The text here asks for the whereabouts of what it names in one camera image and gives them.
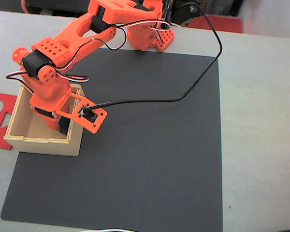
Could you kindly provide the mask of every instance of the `black wire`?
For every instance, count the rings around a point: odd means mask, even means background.
[[[98,109],[98,108],[102,108],[102,107],[107,107],[110,105],[117,105],[117,104],[126,104],[126,103],[142,103],[142,102],[178,102],[182,99],[184,99],[191,91],[192,89],[198,84],[198,82],[201,80],[201,78],[204,76],[204,74],[209,70],[209,68],[214,64],[214,62],[218,59],[218,57],[220,56],[220,54],[222,53],[222,43],[221,40],[214,28],[214,26],[212,25],[212,23],[210,22],[210,20],[208,19],[208,17],[204,14],[203,10],[201,9],[201,7],[196,4],[195,2],[189,2],[189,4],[193,4],[196,5],[199,10],[202,12],[202,14],[204,15],[206,21],[208,22],[209,26],[211,27],[213,33],[215,34],[218,43],[219,43],[219,47],[220,47],[220,51],[217,54],[217,56],[214,58],[214,60],[207,66],[207,68],[203,71],[203,73],[201,73],[201,75],[198,77],[198,79],[192,84],[192,86],[180,97],[180,98],[176,98],[176,99],[165,99],[165,100],[125,100],[125,101],[116,101],[116,102],[105,102],[105,103],[100,103],[91,107],[86,107],[83,109],[84,112],[89,112],[90,110],[94,110],[94,109]]]
[[[92,41],[92,39],[91,40],[89,40],[89,41],[87,41],[86,43],[83,43],[82,45],[80,45],[80,47],[76,50],[76,52],[74,53],[74,55],[73,55],[73,57],[67,62],[67,64],[68,63],[70,63],[75,57],[76,57],[76,55],[77,55],[77,53],[79,52],[79,50],[81,50],[81,48],[83,47],[83,46],[85,46],[86,44],[88,44],[88,43],[90,43]],[[55,67],[56,69],[63,69],[63,68],[65,68],[66,67],[66,65],[64,65],[64,66],[61,66],[61,67]]]
[[[126,41],[127,41],[127,33],[126,31],[121,27],[121,26],[116,26],[116,28],[119,28],[119,29],[122,29],[122,31],[125,33],[125,41],[122,43],[122,45],[118,48],[111,48],[109,45],[107,45],[107,43],[102,40],[102,39],[99,39],[99,38],[94,38],[94,40],[99,40],[101,42],[103,42],[105,44],[105,46],[107,46],[108,49],[112,50],[112,51],[116,51],[116,50],[119,50],[122,48],[123,45],[125,45]]]
[[[118,27],[118,26],[116,26],[116,25],[114,25],[116,28],[119,28],[119,29],[122,29],[123,31],[124,31],[124,33],[125,33],[125,41],[124,41],[124,43],[120,46],[120,47],[118,47],[118,48],[111,48],[109,45],[107,45],[107,43],[105,42],[105,41],[103,41],[102,39],[99,39],[99,38],[93,38],[94,40],[99,40],[99,41],[101,41],[101,42],[103,42],[106,46],[107,46],[107,48],[108,49],[110,49],[110,50],[112,50],[112,51],[116,51],[116,50],[119,50],[119,49],[121,49],[122,48],[122,46],[123,45],[125,45],[125,43],[126,43],[126,41],[127,41],[127,33],[126,33],[126,31],[123,29],[123,28],[121,28],[121,27]],[[76,52],[74,53],[74,55],[73,55],[73,57],[67,62],[67,64],[68,63],[70,63],[75,57],[76,57],[76,55],[77,55],[77,53],[81,50],[81,48],[83,47],[83,46],[85,46],[86,44],[88,44],[88,43],[90,43],[92,41],[92,39],[90,39],[89,41],[87,41],[86,43],[84,43],[84,44],[82,44],[77,50],[76,50]],[[61,66],[61,67],[55,67],[56,69],[63,69],[63,68],[65,68],[65,66]]]
[[[33,89],[30,88],[23,80],[20,80],[16,77],[13,77],[14,75],[10,75],[10,76],[6,76],[6,79],[11,79],[11,80],[16,80],[16,81],[19,81],[20,83],[22,83],[26,88],[29,89],[29,91],[31,91],[32,93],[34,93]]]

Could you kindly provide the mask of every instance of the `white wire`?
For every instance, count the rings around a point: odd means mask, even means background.
[[[66,65],[64,66],[63,68],[61,69],[58,69],[58,68],[55,68],[57,71],[63,71],[63,70],[66,70],[72,63],[73,61],[75,60],[75,57]]]
[[[91,231],[79,231],[79,232],[135,232],[123,229],[104,229],[104,230],[91,230]]]
[[[88,78],[86,78],[86,79],[77,79],[77,78],[74,79],[74,78],[69,78],[69,77],[67,77],[67,76],[62,75],[62,74],[59,73],[59,72],[57,72],[57,75],[60,76],[60,77],[62,77],[62,78],[64,78],[64,79],[67,79],[67,80],[69,80],[69,81],[76,81],[76,82],[86,82],[86,81],[89,81]]]
[[[169,23],[163,21],[163,20],[146,20],[146,21],[141,21],[141,22],[136,22],[136,23],[131,23],[131,24],[121,24],[121,25],[117,25],[119,27],[123,26],[123,27],[132,27],[132,26],[136,26],[136,25],[140,25],[140,24],[145,24],[145,23],[162,23],[162,24],[166,24],[169,27],[171,26]]]
[[[20,75],[20,74],[25,74],[25,73],[27,73],[26,70],[10,72],[9,74],[6,74],[6,77],[15,76],[15,75]]]
[[[23,87],[25,87],[32,95],[33,95],[33,91],[31,89],[29,89],[27,86],[22,85]]]

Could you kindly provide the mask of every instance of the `wire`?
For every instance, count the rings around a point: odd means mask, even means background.
[[[125,45],[125,43],[126,43],[126,41],[127,41],[127,33],[126,33],[126,31],[122,28],[122,27],[120,27],[120,26],[117,26],[117,25],[115,25],[116,26],[116,28],[119,28],[119,29],[121,29],[124,33],[125,33],[125,41],[122,43],[122,45],[121,46],[119,46],[119,47],[117,47],[117,48],[111,48],[104,40],[102,40],[102,39],[99,39],[99,38],[92,38],[93,40],[99,40],[99,41],[101,41],[101,42],[103,42],[104,44],[105,44],[105,46],[108,48],[108,49],[110,49],[110,50],[112,50],[112,51],[116,51],[116,50],[119,50],[119,49],[121,49],[122,48],[122,46],[123,45]]]
[[[137,232],[137,231],[129,231],[123,229],[103,229],[103,230],[90,230],[90,231],[80,231],[80,232]]]
[[[165,22],[163,20],[158,20],[158,19],[146,19],[146,20],[139,20],[135,21],[132,23],[125,23],[125,24],[116,24],[117,27],[124,28],[124,27],[132,27],[140,24],[147,24],[147,23],[163,23],[166,24],[167,26],[170,26],[168,22]]]
[[[28,11],[28,9],[27,9],[26,0],[20,0],[20,5],[21,5],[21,8],[23,9],[23,11],[24,11],[26,14],[29,14],[29,11]]]
[[[101,41],[101,42],[103,42],[104,44],[105,44],[105,46],[107,46],[107,48],[108,49],[110,49],[110,50],[112,50],[112,51],[115,51],[115,50],[119,50],[119,49],[121,49],[122,48],[122,46],[123,45],[125,45],[125,43],[126,43],[126,41],[127,41],[127,33],[126,33],[126,31],[123,29],[123,28],[121,28],[121,27],[117,27],[116,25],[114,25],[116,28],[119,28],[119,29],[121,29],[121,30],[123,30],[123,32],[125,33],[125,41],[123,42],[123,44],[120,46],[120,47],[118,47],[118,48],[111,48],[104,40],[102,40],[102,39],[99,39],[99,38],[94,38],[94,37],[92,37],[89,41],[87,41],[86,43],[84,43],[84,44],[82,44],[77,50],[76,50],[76,52],[74,53],[74,55],[73,55],[73,57],[69,60],[69,62],[66,64],[66,65],[64,65],[64,66],[61,66],[61,67],[55,67],[55,69],[57,70],[57,71],[63,71],[63,70],[66,70],[68,67],[70,67],[70,65],[74,62],[74,60],[75,60],[75,58],[76,58],[76,55],[78,54],[78,52],[81,50],[81,48],[83,47],[83,46],[85,46],[86,44],[88,44],[88,43],[90,43],[91,41],[93,41],[93,40],[99,40],[99,41]]]
[[[164,44],[164,42],[163,42],[163,40],[161,38],[161,35],[159,34],[158,31],[156,31],[156,34],[157,34],[157,38],[160,40],[160,42]]]
[[[20,83],[23,84],[23,86],[31,93],[33,94],[34,91],[23,81],[23,80],[20,80],[16,77],[13,77],[15,75],[20,75],[20,74],[28,74],[26,71],[16,71],[16,72],[11,72],[9,74],[6,75],[6,79],[11,79],[11,80],[17,80],[19,81]]]
[[[76,57],[77,53],[81,50],[81,48],[83,46],[85,46],[86,44],[90,43],[91,41],[92,41],[92,39],[90,39],[86,43],[83,43],[82,45],[80,45],[80,47],[76,50],[76,52],[74,53],[73,57],[69,60],[69,62],[66,65],[61,66],[61,67],[55,66],[55,69],[57,71],[63,71],[65,69],[67,69],[73,63],[73,61],[75,60],[75,57]]]
[[[118,104],[126,104],[126,103],[144,103],[144,102],[178,102],[183,100],[192,90],[193,88],[198,84],[198,82],[202,79],[202,77],[205,75],[205,73],[209,70],[209,68],[214,64],[214,62],[219,58],[220,54],[222,53],[222,43],[221,40],[214,28],[214,26],[212,25],[212,23],[210,22],[210,20],[208,19],[208,17],[203,13],[203,10],[201,9],[201,7],[194,3],[194,2],[189,2],[189,4],[194,4],[196,5],[199,10],[202,12],[202,14],[204,15],[207,23],[209,24],[209,26],[211,27],[214,35],[216,36],[218,43],[219,43],[219,47],[220,47],[220,51],[217,54],[217,56],[213,59],[213,61],[207,66],[207,68],[201,73],[201,75],[197,78],[197,80],[192,84],[192,86],[179,98],[176,99],[165,99],[165,100],[124,100],[124,101],[115,101],[115,102],[104,102],[104,103],[100,103],[91,107],[86,107],[83,109],[84,113],[89,112],[90,110],[94,110],[94,109],[99,109],[102,107],[107,107],[107,106],[111,106],[111,105],[118,105]]]
[[[56,74],[64,79],[67,79],[69,81],[75,81],[75,82],[86,82],[89,81],[89,78],[86,76],[76,76],[76,75],[64,75],[58,71],[56,71]]]

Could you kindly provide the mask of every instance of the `wooden box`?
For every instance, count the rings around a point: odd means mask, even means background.
[[[82,87],[71,84],[73,93],[84,96]],[[50,129],[44,120],[30,109],[31,94],[21,86],[11,120],[4,136],[5,141],[19,151],[78,156],[83,127],[74,121],[70,122],[68,134]],[[74,99],[70,102],[70,111],[79,103]]]

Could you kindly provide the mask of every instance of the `black cable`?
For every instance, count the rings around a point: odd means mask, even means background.
[[[209,70],[209,68],[214,64],[214,62],[218,59],[218,57],[220,56],[220,54],[222,53],[222,43],[221,40],[214,28],[214,26],[212,25],[212,23],[210,22],[210,20],[208,19],[208,17],[204,14],[203,10],[201,9],[201,7],[194,3],[194,2],[190,2],[189,4],[193,4],[196,5],[199,10],[202,12],[202,14],[204,15],[206,21],[208,22],[209,26],[211,27],[213,33],[215,34],[218,43],[219,43],[219,47],[220,47],[220,51],[217,54],[217,56],[214,58],[214,60],[207,66],[207,68],[203,71],[203,73],[197,78],[197,80],[192,84],[192,86],[180,97],[180,98],[176,98],[176,99],[165,99],[165,100],[125,100],[125,101],[116,101],[116,102],[104,102],[104,103],[100,103],[91,107],[86,107],[83,109],[84,113],[85,112],[89,112],[90,110],[94,110],[94,109],[98,109],[98,108],[102,108],[102,107],[107,107],[110,105],[117,105],[117,104],[126,104],[126,103],[142,103],[142,102],[178,102],[182,99],[184,99],[191,91],[192,89],[198,84],[198,82],[201,80],[201,78],[204,76],[204,74]]]
[[[112,51],[116,51],[116,50],[119,50],[122,48],[123,45],[125,45],[126,41],[127,41],[127,33],[126,31],[121,27],[121,26],[116,26],[116,28],[119,28],[119,29],[122,29],[122,31],[125,33],[125,41],[122,43],[122,45],[118,48],[111,48],[109,45],[107,45],[107,43],[102,40],[102,39],[99,39],[99,38],[93,38],[94,40],[99,40],[101,42],[103,42],[105,44],[105,46],[107,46],[108,49],[112,50]]]
[[[80,47],[76,50],[76,52],[74,53],[73,57],[67,62],[67,64],[70,63],[76,57],[77,53],[79,52],[79,50],[81,50],[81,48],[83,46],[85,46],[86,44],[90,43],[91,41],[92,41],[92,39],[87,41],[86,43],[83,43],[82,45],[80,45]],[[55,66],[55,69],[64,69],[65,67],[66,67],[66,65],[65,66],[61,66],[61,67]]]
[[[127,41],[127,33],[126,33],[126,31],[125,31],[123,28],[121,28],[121,27],[118,27],[118,26],[116,26],[116,25],[114,25],[114,27],[119,28],[119,29],[122,29],[123,32],[125,33],[125,41],[124,41],[124,43],[123,43],[120,47],[118,47],[118,48],[111,48],[109,45],[107,45],[107,43],[106,43],[104,40],[99,39],[99,38],[94,38],[94,37],[93,37],[93,39],[90,39],[90,40],[87,41],[86,43],[80,45],[80,47],[76,50],[76,52],[74,53],[73,57],[72,57],[72,58],[67,62],[67,64],[70,63],[70,62],[71,62],[71,61],[76,57],[77,53],[81,50],[81,48],[82,48],[83,46],[85,46],[86,44],[90,43],[92,40],[99,40],[99,41],[103,42],[103,43],[107,46],[107,48],[110,49],[110,50],[112,50],[112,51],[116,51],[116,50],[121,49],[122,46],[125,45],[125,43],[126,43],[126,41]],[[55,67],[55,68],[56,68],[56,69],[64,69],[65,67],[66,67],[66,65],[65,65],[65,66],[61,66],[61,67]]]

